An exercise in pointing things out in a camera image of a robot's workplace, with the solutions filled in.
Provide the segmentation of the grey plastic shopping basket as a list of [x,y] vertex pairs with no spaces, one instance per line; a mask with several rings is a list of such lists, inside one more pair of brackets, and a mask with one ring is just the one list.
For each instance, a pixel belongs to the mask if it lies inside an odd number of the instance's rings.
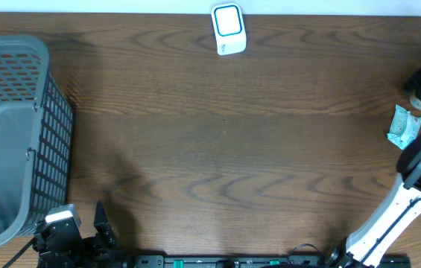
[[74,116],[45,44],[0,36],[0,246],[66,203]]

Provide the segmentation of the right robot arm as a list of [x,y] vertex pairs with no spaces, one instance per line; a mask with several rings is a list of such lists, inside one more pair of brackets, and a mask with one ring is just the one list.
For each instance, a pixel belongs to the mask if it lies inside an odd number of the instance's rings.
[[[421,102],[421,68],[404,92]],[[421,215],[421,134],[402,151],[396,180],[370,218],[345,237],[325,260],[325,267],[377,267],[390,245]]]

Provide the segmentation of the teal wet wipes pack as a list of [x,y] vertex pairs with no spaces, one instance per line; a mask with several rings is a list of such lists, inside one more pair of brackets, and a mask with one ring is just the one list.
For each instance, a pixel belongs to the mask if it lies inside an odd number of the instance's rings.
[[395,105],[393,120],[387,139],[399,149],[404,150],[418,136],[421,128],[421,118],[413,116],[408,110]]

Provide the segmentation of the black mounting rail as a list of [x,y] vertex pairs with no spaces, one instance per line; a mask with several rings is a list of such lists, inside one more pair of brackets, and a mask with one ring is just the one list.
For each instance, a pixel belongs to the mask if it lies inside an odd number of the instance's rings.
[[316,254],[288,256],[161,256],[140,255],[135,257],[135,268],[216,268],[216,267],[323,267],[323,258]]

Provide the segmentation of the white barcode scanner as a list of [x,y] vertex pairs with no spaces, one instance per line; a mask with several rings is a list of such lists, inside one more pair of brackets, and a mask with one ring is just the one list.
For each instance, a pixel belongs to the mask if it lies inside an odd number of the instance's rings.
[[217,53],[220,56],[241,53],[247,46],[247,35],[241,7],[232,2],[211,10]]

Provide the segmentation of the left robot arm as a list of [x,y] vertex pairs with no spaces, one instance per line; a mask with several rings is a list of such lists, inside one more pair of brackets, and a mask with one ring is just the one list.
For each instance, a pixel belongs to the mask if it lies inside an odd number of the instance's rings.
[[118,246],[102,202],[95,209],[95,235],[83,238],[80,224],[73,204],[53,208],[46,214],[34,234],[33,249],[38,253],[39,268],[135,266],[134,257]]

